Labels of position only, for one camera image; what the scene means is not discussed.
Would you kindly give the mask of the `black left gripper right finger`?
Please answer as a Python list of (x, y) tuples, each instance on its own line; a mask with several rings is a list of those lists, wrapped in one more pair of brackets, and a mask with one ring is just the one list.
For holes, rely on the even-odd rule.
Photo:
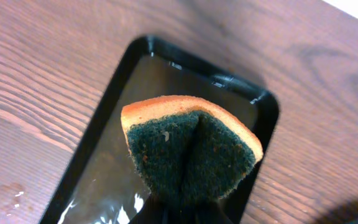
[(202, 201), (193, 206), (189, 218), (190, 224), (232, 224), (232, 221), (213, 201)]

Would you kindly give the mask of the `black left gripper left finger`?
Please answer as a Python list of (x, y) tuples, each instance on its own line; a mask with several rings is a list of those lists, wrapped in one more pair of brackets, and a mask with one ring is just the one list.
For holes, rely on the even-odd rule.
[(150, 195), (140, 212), (129, 221), (129, 224), (172, 224), (174, 222), (169, 205), (157, 196)]

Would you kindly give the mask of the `orange green scrub sponge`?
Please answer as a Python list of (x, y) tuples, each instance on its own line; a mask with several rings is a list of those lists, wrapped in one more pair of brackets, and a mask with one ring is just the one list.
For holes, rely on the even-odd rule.
[(121, 126), (144, 184), (175, 205), (227, 197), (264, 156), (258, 137), (238, 118), (195, 96), (126, 105)]

